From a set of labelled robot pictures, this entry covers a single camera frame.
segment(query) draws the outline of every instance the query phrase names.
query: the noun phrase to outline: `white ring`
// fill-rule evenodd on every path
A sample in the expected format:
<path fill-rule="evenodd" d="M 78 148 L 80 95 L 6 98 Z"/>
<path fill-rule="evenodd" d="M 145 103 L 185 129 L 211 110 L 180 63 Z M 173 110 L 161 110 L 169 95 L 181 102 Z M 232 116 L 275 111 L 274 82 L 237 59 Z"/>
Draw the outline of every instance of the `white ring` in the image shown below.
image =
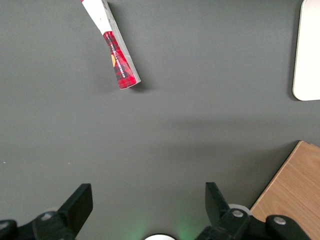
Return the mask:
<path fill-rule="evenodd" d="M 156 235 L 147 237 L 145 240 L 175 240 L 175 239 L 168 235 L 156 234 Z"/>

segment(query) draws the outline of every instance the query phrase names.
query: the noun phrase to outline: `screw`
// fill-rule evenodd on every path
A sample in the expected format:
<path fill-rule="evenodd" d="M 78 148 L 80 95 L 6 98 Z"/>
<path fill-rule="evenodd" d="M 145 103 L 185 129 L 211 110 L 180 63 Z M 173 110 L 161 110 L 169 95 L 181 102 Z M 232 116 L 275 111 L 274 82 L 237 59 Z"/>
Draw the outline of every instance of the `screw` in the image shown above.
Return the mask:
<path fill-rule="evenodd" d="M 42 221 L 47 221 L 47 220 L 50 219 L 51 217 L 52 217 L 52 214 L 46 212 L 46 213 L 41 217 L 41 220 L 42 220 Z"/>
<path fill-rule="evenodd" d="M 8 227 L 9 226 L 9 223 L 6 221 L 6 222 L 4 222 L 4 223 L 1 223 L 0 224 L 0 231 L 1 230 L 3 230 L 3 229 L 5 229 L 6 227 Z"/>
<path fill-rule="evenodd" d="M 286 225 L 286 220 L 284 220 L 282 217 L 276 216 L 273 221 L 279 225 Z"/>
<path fill-rule="evenodd" d="M 239 210 L 234 210 L 232 212 L 233 216 L 237 217 L 237 218 L 242 218 L 244 216 L 244 213 L 239 211 Z"/>

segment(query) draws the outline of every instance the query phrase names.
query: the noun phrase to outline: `gray surface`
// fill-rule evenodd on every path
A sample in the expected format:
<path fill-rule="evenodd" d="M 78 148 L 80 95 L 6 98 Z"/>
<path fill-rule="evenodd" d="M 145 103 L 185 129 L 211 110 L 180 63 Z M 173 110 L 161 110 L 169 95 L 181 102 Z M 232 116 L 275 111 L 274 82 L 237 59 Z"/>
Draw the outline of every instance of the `gray surface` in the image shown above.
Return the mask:
<path fill-rule="evenodd" d="M 81 183 L 79 240 L 191 240 L 209 181 L 250 207 L 298 140 L 320 146 L 320 102 L 291 90 L 301 2 L 111 0 L 142 80 L 119 90 L 79 0 L 2 1 L 0 219 Z"/>

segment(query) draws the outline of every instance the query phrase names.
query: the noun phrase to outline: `white object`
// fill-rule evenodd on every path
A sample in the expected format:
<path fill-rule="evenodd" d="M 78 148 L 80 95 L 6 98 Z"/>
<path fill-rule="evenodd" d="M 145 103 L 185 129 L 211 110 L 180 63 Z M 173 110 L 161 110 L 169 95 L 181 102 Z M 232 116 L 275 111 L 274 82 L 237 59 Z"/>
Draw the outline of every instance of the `white object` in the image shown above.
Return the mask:
<path fill-rule="evenodd" d="M 320 100 L 320 0 L 304 0 L 296 49 L 293 94 Z"/>
<path fill-rule="evenodd" d="M 168 235 L 156 234 L 156 235 L 147 237 L 145 240 L 175 240 L 175 239 Z"/>
<path fill-rule="evenodd" d="M 120 89 L 141 82 L 124 39 L 106 0 L 81 0 L 84 8 L 110 47 L 111 59 Z"/>

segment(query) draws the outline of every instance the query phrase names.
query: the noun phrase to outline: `wooden surface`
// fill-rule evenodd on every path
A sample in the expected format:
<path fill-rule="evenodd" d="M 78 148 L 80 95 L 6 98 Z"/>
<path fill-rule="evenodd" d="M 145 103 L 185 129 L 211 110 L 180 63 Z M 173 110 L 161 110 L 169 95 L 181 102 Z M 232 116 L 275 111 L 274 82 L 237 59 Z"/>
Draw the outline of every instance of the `wooden surface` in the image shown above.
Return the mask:
<path fill-rule="evenodd" d="M 251 209 L 294 219 L 311 239 L 320 240 L 320 148 L 300 141 Z"/>

